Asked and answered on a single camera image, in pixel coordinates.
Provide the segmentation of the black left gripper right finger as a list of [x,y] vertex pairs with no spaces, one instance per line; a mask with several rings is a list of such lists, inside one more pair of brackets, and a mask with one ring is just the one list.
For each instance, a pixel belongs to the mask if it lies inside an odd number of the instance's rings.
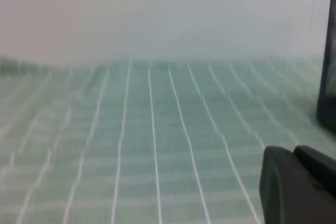
[[305,145],[297,146],[293,153],[310,174],[335,198],[335,160]]

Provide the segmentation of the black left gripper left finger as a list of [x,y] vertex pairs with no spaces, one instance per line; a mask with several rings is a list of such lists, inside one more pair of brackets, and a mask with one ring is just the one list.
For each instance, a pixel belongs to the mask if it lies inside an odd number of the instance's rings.
[[335,223],[335,198],[283,147],[265,148],[259,193],[265,223]]

